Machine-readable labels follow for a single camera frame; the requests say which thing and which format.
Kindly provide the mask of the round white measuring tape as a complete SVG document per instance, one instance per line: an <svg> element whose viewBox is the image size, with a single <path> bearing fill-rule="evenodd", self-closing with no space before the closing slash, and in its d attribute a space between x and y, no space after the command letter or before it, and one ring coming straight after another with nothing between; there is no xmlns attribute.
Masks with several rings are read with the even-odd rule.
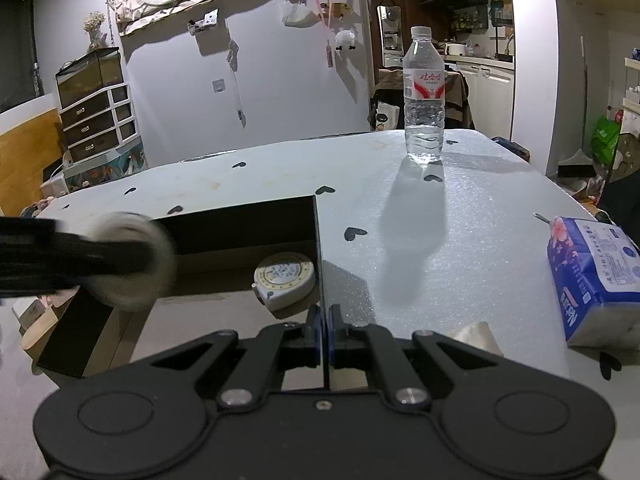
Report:
<svg viewBox="0 0 640 480"><path fill-rule="evenodd" d="M253 292L270 312L302 301L316 284L316 269L298 252L280 252L258 264L254 271Z"/></svg>

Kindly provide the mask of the round white dial timer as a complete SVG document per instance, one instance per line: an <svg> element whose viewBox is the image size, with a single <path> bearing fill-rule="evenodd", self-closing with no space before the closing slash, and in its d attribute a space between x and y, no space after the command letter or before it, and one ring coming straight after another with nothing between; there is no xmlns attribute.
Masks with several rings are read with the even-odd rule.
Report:
<svg viewBox="0 0 640 480"><path fill-rule="evenodd" d="M147 311L174 284L174 248L165 231L142 214L116 212L101 219L88 242L98 260L84 283L102 304Z"/></svg>

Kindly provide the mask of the black cardboard box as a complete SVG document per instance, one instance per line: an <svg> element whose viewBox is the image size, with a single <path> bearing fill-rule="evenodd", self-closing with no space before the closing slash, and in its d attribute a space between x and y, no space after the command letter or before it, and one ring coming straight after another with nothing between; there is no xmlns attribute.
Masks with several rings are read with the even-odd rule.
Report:
<svg viewBox="0 0 640 480"><path fill-rule="evenodd" d="M156 225L170 240L177 276L149 311L95 304L78 292L43 341L25 349L54 382L88 377L147 358L216 330L256 336L279 322L302 322L323 302L316 200L281 198L195 212L171 211ZM314 287L287 307L267 308L253 288L267 258L297 252L314 265Z"/></svg>

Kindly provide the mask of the white drawer cabinet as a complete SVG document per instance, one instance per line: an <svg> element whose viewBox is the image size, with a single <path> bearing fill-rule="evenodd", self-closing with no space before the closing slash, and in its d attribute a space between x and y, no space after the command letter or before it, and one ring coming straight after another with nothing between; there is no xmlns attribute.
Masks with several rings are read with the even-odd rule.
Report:
<svg viewBox="0 0 640 480"><path fill-rule="evenodd" d="M72 162L120 148L139 136L128 84L96 90L61 110L62 142Z"/></svg>

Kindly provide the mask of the glass terrarium tank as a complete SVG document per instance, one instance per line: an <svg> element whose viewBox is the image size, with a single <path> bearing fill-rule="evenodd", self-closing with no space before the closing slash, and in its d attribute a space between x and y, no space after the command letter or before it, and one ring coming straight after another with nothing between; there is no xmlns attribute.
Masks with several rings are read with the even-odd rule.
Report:
<svg viewBox="0 0 640 480"><path fill-rule="evenodd" d="M122 63L118 47L99 48L68 63L55 74L62 108L71 106L94 92L121 84Z"/></svg>

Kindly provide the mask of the blue tissue pack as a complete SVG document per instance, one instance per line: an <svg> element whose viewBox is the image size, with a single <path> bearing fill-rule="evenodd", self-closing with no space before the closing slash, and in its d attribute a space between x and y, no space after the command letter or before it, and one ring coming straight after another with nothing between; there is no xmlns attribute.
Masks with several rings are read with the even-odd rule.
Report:
<svg viewBox="0 0 640 480"><path fill-rule="evenodd" d="M618 226L556 217L547 257L570 347L639 348L639 249Z"/></svg>

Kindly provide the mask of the clear plastic water bottle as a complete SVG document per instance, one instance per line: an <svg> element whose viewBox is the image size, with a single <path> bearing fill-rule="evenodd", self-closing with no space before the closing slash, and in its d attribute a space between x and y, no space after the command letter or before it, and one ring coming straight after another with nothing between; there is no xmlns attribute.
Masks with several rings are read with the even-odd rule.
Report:
<svg viewBox="0 0 640 480"><path fill-rule="evenodd" d="M442 158L446 72L427 26L411 27L411 44L402 59L404 126L408 156L419 165Z"/></svg>

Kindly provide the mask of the green plastic bag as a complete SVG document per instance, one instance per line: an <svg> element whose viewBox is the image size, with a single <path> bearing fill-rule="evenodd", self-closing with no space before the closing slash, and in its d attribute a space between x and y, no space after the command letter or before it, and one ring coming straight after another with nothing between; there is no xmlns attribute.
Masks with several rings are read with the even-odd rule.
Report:
<svg viewBox="0 0 640 480"><path fill-rule="evenodd" d="M600 116L590 140L592 158L604 166L611 165L619 135L620 124L604 115Z"/></svg>

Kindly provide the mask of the white plush wall toy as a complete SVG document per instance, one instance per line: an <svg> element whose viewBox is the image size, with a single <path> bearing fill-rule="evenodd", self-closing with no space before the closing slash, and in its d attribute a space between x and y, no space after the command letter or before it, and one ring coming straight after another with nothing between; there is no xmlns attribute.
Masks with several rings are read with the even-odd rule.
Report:
<svg viewBox="0 0 640 480"><path fill-rule="evenodd" d="M337 52L355 50L357 47L357 36L351 29L343 29L335 34L334 50Z"/></svg>

